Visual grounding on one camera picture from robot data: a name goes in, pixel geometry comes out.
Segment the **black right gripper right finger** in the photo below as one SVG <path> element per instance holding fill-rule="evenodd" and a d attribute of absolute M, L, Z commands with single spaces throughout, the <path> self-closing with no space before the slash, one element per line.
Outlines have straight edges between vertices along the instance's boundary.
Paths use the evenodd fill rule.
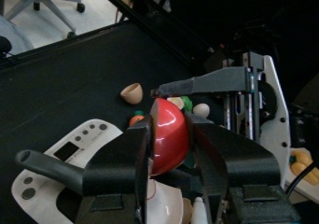
<path fill-rule="evenodd" d="M 279 164 L 253 140 L 184 115 L 200 170 L 208 224 L 299 224 Z"/>

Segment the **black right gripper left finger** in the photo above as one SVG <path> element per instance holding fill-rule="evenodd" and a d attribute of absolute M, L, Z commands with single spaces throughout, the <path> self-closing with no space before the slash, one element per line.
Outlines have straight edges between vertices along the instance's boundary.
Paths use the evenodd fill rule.
<path fill-rule="evenodd" d="M 97 151 L 84 168 L 75 224 L 145 224 L 151 141 L 144 117 Z"/>

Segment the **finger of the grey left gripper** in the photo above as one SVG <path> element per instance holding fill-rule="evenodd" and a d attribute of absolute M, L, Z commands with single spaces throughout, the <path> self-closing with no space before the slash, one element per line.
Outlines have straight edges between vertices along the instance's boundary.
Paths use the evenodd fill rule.
<path fill-rule="evenodd" d="M 209 74 L 161 84 L 151 90 L 152 97 L 171 97 L 213 92 L 251 90 L 251 74 L 243 66 L 225 67 Z"/>

